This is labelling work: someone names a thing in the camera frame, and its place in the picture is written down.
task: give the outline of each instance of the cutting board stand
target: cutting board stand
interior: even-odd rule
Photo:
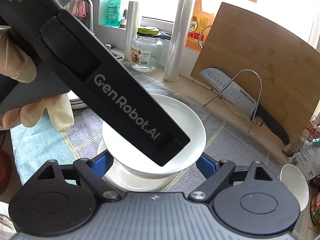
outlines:
[[[241,73],[243,72],[252,72],[254,73],[258,78],[259,78],[259,81],[260,81],[260,92],[259,92],[259,97],[258,97],[258,100],[257,100],[257,105],[256,105],[256,108],[254,109],[254,112],[253,112],[253,117],[252,117],[252,120],[248,119],[248,118],[245,118],[241,115],[239,115],[238,113],[236,113],[235,111],[233,111],[229,106],[227,106],[227,104],[225,102],[223,102],[223,100],[221,99],[222,97],[222,92],[228,87],[228,85],[230,85],[235,79],[237,76],[239,76]],[[259,105],[259,102],[260,102],[260,96],[261,96],[261,92],[262,92],[262,81],[261,81],[261,78],[259,76],[259,74],[257,72],[255,72],[254,70],[252,69],[243,69],[241,70],[233,79],[231,79],[218,93],[215,93],[216,95],[210,100],[208,101],[207,103],[205,103],[203,105],[203,107],[206,107],[208,104],[210,104],[213,100],[215,100],[215,98],[218,98],[226,108],[228,108],[231,112],[233,112],[234,114],[236,114],[237,116],[239,116],[240,118],[250,122],[250,127],[249,127],[249,130],[247,131],[247,133],[250,133],[251,131],[251,128],[252,128],[252,125],[257,125],[257,126],[262,126],[263,125],[263,121],[260,121],[260,122],[257,122],[257,121],[254,121],[255,117],[256,117],[256,112],[257,112],[257,108],[258,108],[258,105]]]

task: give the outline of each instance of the plastic wrap roll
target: plastic wrap roll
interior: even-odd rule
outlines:
[[[129,1],[127,28],[125,30],[124,60],[131,61],[131,41],[137,36],[138,27],[141,25],[139,2]]]
[[[179,0],[164,70],[164,79],[166,81],[176,82],[179,77],[179,62],[186,43],[195,1],[196,0]]]

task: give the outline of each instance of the triangular cutout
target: triangular cutout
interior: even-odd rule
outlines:
[[[269,174],[262,167],[256,168],[256,173],[254,175],[254,179],[272,181],[272,178],[269,176]]]
[[[42,180],[42,179],[54,179],[54,171],[53,171],[53,166],[48,166],[45,168],[45,170],[40,174],[37,180]]]

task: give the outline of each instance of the latex glove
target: latex glove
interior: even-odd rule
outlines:
[[[36,66],[32,59],[8,39],[7,29],[0,29],[0,74],[19,82],[30,83],[36,78]],[[67,94],[42,99],[0,114],[0,130],[11,129],[19,124],[35,126],[44,109],[48,109],[53,126],[60,132],[68,131],[74,124],[73,113]]]

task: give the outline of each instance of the wooden cutting board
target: wooden cutting board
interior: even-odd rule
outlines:
[[[291,144],[297,142],[320,98],[319,52],[278,24],[222,3],[191,77],[211,86],[199,75],[210,67],[230,78],[243,69],[256,71],[263,85],[260,103],[282,124]],[[260,83],[253,73],[240,74],[236,83],[258,99]]]

